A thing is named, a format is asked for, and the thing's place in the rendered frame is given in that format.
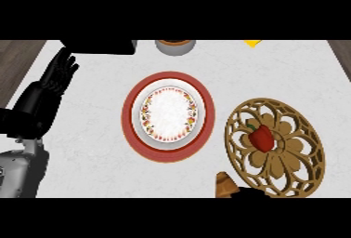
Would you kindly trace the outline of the red bell pepper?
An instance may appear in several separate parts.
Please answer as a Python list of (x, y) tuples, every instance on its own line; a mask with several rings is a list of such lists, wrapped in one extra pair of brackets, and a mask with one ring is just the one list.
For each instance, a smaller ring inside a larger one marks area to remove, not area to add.
[(275, 147), (275, 138), (269, 127), (266, 125), (256, 127), (251, 124), (248, 124), (247, 127), (253, 129), (253, 133), (248, 135), (253, 146), (262, 152), (269, 152)]

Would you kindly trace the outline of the grey cup with brown contents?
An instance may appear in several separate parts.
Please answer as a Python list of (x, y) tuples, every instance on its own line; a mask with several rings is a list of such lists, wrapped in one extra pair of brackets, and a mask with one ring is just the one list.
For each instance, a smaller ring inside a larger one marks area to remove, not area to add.
[(167, 40), (156, 41), (157, 48), (169, 56), (184, 56), (195, 47), (195, 40), (184, 40), (170, 42)]

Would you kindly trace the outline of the brown croissant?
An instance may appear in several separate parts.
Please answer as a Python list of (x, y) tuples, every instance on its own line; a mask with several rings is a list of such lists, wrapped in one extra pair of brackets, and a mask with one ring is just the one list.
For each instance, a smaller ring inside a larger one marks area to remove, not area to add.
[(217, 174), (216, 197), (231, 198), (232, 194), (240, 191), (240, 186), (237, 185), (232, 177), (226, 174), (226, 172), (220, 172)]

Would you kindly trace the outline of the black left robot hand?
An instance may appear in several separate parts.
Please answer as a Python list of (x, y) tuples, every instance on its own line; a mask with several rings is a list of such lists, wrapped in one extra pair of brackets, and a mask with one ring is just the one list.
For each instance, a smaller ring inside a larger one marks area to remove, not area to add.
[(40, 139), (46, 135), (79, 67), (76, 57), (63, 47), (40, 80), (30, 83), (14, 108), (0, 108), (0, 134), (14, 139)]

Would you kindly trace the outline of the red-rimmed floral plate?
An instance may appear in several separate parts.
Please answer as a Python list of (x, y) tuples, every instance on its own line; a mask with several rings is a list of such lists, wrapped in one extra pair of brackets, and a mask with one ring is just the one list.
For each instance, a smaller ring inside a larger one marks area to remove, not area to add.
[(215, 102), (201, 81), (179, 72), (161, 72), (130, 90), (123, 129), (130, 147), (150, 160), (175, 163), (204, 147), (216, 120)]

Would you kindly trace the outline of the black appliance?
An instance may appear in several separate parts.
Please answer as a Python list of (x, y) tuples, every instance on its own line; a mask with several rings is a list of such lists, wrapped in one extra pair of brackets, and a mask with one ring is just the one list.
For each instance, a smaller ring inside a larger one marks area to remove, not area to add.
[(63, 44), (73, 53), (133, 55), (136, 40), (63, 40)]

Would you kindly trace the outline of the round wooden lattice placemat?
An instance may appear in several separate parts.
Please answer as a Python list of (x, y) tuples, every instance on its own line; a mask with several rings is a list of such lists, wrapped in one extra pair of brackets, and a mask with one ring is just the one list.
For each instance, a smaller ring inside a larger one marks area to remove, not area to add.
[[(262, 152), (248, 135), (268, 126), (274, 148)], [(307, 197), (322, 185), (325, 153), (318, 131), (284, 102), (250, 99), (234, 110), (225, 126), (231, 164), (248, 186), (271, 197)]]

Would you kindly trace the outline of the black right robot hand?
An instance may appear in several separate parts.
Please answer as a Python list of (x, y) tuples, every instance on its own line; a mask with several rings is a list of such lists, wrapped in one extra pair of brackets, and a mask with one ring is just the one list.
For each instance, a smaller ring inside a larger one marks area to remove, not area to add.
[(241, 187), (240, 190), (237, 192), (234, 192), (231, 194), (231, 197), (235, 199), (240, 198), (268, 198), (268, 195), (265, 194), (263, 190), (254, 189), (254, 188), (247, 188), (247, 187)]

